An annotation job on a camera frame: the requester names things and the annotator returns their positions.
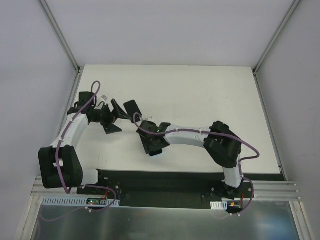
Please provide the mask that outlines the blue-cased smartphone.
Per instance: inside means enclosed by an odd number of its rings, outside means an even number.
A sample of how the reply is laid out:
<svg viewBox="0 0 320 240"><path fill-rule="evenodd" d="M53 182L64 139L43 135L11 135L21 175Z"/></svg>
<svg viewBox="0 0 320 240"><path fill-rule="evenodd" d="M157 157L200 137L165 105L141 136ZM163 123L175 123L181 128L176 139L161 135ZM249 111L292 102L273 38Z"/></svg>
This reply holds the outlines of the blue-cased smartphone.
<svg viewBox="0 0 320 240"><path fill-rule="evenodd" d="M157 150L157 151L151 151L151 152L149 153L149 156L150 156L150 157L155 157L155 156L158 156L158 155L160 155L160 154L162 154L162 153L163 153L163 150L162 150L162 149Z"/></svg>

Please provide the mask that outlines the black phone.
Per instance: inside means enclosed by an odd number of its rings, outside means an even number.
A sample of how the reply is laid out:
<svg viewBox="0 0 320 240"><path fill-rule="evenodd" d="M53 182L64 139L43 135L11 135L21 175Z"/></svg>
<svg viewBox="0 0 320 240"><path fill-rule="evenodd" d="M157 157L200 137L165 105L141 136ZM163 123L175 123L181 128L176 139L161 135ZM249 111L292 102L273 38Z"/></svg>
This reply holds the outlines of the black phone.
<svg viewBox="0 0 320 240"><path fill-rule="evenodd" d="M134 120L136 123L141 121L142 112L140 108L138 107L135 100L127 101L123 104L127 114L131 117L131 122L134 123Z"/></svg>

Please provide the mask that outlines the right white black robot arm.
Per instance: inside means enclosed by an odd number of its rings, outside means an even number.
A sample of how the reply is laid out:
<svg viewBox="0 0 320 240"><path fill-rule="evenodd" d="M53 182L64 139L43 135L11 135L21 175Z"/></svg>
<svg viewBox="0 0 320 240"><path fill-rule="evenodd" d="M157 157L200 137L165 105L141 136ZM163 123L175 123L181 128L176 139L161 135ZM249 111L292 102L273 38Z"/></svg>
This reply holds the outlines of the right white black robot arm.
<svg viewBox="0 0 320 240"><path fill-rule="evenodd" d="M221 197L238 198L243 191L243 179L239 169L242 144L229 126L221 121L205 127L182 127L168 122L156 125L144 120L136 131L145 153L159 155L170 145L188 145L205 149L212 160L222 167L224 183L214 190Z"/></svg>

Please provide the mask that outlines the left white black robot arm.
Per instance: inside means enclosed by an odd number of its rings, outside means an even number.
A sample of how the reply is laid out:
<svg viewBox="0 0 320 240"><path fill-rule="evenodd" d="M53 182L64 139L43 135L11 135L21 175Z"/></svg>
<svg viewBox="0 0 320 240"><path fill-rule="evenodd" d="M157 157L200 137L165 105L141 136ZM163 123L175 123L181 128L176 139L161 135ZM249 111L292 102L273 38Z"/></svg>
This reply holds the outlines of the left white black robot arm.
<svg viewBox="0 0 320 240"><path fill-rule="evenodd" d="M71 188L88 186L96 195L105 191L106 183L99 178L99 170L83 169L76 148L90 123L98 123L106 134L113 134L122 131L115 125L116 120L132 119L115 99L111 104L113 110L105 103L97 108L95 93L79 93L78 101L67 112L67 121L57 139L38 152L42 183L46 189L64 188L70 192Z"/></svg>

